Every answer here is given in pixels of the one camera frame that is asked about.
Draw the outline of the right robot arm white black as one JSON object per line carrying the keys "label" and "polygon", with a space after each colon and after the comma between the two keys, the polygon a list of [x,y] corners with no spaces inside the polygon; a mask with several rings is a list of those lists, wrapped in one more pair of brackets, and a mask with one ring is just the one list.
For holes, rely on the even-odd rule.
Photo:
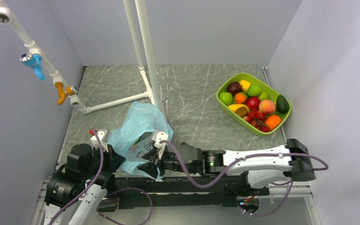
{"label": "right robot arm white black", "polygon": [[246,173],[247,177],[239,183],[240,190],[250,195],[284,178],[296,182],[315,180],[311,157],[296,139],[252,151],[202,150],[186,142],[175,147],[169,141],[159,141],[154,142],[153,149],[143,156],[145,162],[137,169],[154,179],[162,178],[166,171],[181,172],[200,189],[214,186],[224,176]]}

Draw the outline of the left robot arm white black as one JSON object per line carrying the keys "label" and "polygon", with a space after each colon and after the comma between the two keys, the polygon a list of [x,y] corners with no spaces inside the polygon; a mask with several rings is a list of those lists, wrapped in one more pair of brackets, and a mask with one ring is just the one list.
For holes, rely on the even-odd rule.
{"label": "left robot arm white black", "polygon": [[111,145],[103,152],[86,143],[73,146],[47,183],[44,224],[87,223],[102,199],[115,193],[114,173],[125,160]]}

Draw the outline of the light blue plastic bag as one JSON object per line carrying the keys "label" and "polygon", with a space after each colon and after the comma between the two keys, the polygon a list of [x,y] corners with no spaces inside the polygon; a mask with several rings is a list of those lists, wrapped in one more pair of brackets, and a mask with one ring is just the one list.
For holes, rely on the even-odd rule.
{"label": "light blue plastic bag", "polygon": [[112,130],[108,144],[114,151],[123,156],[126,161],[118,169],[130,175],[137,175],[161,180],[162,176],[153,177],[137,169],[147,160],[143,159],[146,153],[153,149],[151,135],[155,131],[162,131],[172,139],[173,130],[167,123],[161,111],[150,103],[133,102],[125,117],[122,127]]}

